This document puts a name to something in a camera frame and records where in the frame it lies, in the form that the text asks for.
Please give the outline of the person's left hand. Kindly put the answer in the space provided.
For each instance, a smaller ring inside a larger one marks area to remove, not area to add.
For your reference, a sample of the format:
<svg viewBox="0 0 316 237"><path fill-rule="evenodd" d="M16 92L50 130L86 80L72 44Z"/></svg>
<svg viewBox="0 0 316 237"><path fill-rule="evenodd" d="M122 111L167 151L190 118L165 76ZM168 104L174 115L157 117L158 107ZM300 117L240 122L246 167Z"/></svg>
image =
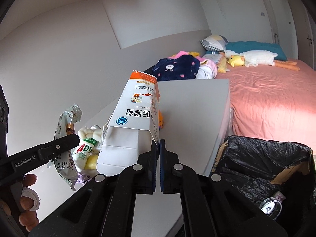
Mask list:
<svg viewBox="0 0 316 237"><path fill-rule="evenodd" d="M28 174L23 180L23 187L30 187L34 185L37 181L37 176L34 174ZM23 208L24 212L19 216L20 224L30 232L34 227L39 224L39 220L36 215L36 211L31 211L31 208L34 205L34 201L26 196L20 198L20 205Z"/></svg>

